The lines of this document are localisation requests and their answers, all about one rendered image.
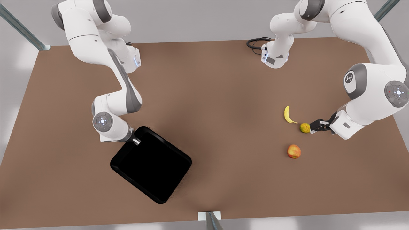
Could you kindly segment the yellow banana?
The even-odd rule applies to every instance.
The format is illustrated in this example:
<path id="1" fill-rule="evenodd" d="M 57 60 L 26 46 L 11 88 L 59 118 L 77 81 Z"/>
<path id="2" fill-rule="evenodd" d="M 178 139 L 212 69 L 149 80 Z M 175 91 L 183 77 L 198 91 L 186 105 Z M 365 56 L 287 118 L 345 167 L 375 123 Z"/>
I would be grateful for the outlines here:
<path id="1" fill-rule="evenodd" d="M 293 121 L 290 116 L 289 116 L 289 106 L 286 106 L 286 108 L 284 109 L 284 119 L 286 120 L 286 122 L 288 123 L 295 123 L 298 124 L 298 122 Z"/>

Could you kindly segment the black rectangular tray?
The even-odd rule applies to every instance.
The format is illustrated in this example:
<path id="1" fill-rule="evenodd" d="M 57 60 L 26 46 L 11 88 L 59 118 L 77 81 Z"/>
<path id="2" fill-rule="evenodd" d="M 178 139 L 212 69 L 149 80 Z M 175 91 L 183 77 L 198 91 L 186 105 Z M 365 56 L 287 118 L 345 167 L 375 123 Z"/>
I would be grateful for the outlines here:
<path id="1" fill-rule="evenodd" d="M 135 136 L 141 143 L 126 142 L 111 159 L 111 169 L 156 203 L 164 204 L 192 160 L 149 127 L 139 127 Z"/>

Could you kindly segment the silver frame post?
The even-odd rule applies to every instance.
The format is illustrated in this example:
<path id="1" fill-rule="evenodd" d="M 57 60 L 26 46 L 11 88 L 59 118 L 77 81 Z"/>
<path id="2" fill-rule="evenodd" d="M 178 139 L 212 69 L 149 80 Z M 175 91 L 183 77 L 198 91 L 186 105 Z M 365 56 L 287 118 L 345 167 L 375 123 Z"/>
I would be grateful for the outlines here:
<path id="1" fill-rule="evenodd" d="M 206 230 L 224 230 L 219 220 L 221 220 L 220 211 L 198 212 L 198 220 L 206 222 Z"/>
<path id="2" fill-rule="evenodd" d="M 27 39 L 39 51 L 50 50 L 50 45 L 44 45 L 29 29 L 27 29 L 11 12 L 0 3 L 0 16 Z"/>
<path id="3" fill-rule="evenodd" d="M 374 14 L 374 18 L 377 20 L 377 22 L 380 22 L 381 19 L 384 18 L 384 16 L 387 15 L 387 13 L 390 12 L 391 9 L 393 9 L 396 4 L 398 4 L 400 0 L 387 0 L 383 6 Z"/>

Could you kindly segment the red-yellow apple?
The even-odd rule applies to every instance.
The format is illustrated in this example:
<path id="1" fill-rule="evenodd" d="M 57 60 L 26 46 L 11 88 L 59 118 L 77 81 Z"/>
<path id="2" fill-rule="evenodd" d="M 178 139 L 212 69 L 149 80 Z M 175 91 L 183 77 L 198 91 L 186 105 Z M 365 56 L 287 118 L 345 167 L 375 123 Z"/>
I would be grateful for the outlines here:
<path id="1" fill-rule="evenodd" d="M 301 155 L 301 149 L 297 145 L 291 144 L 287 149 L 287 155 L 292 159 L 298 159 Z"/>

